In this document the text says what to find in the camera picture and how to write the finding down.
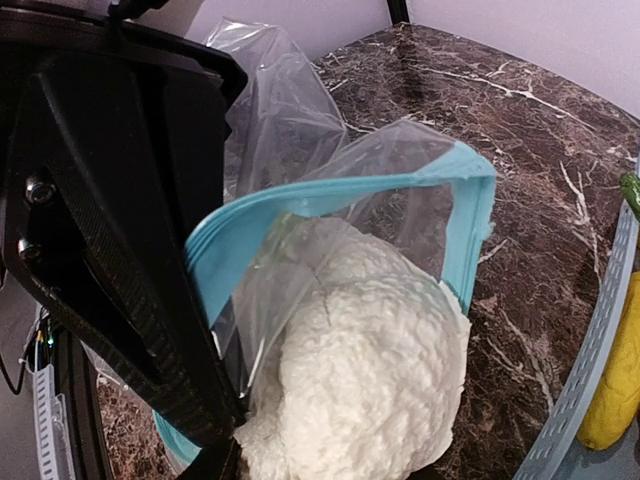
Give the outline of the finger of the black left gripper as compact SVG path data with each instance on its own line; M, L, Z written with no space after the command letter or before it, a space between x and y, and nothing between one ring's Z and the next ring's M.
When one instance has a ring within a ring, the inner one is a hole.
M184 256L222 204L218 87L174 69L37 69L9 95L9 272L189 440L229 437L235 394Z

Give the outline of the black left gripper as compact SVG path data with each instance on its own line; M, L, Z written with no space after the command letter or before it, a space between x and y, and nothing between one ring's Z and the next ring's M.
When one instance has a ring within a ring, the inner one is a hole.
M184 271L222 204L226 116L247 85L228 54L42 1L1 5L1 269L159 280Z

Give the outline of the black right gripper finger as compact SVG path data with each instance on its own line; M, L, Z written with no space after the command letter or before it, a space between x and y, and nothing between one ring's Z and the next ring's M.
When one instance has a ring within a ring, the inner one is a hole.
M203 448L177 480L236 480L240 478L240 446L233 438Z

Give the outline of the white toy cauliflower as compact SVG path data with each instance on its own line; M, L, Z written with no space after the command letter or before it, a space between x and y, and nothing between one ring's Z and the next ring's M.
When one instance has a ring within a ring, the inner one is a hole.
M236 430L247 479L405 479L453 441L471 324L449 287L339 218L287 214L255 274L300 286Z

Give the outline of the clear zip top bag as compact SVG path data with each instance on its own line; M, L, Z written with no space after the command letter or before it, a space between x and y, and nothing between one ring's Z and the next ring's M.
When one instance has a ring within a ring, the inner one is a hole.
M225 203L184 249L235 399L247 411L236 440L287 306L304 294L255 274L277 221L339 218L389 242L444 282L468 318L496 172L466 144L410 120L351 140L307 56L277 26L222 19L206 45L230 54L248 76L227 116Z

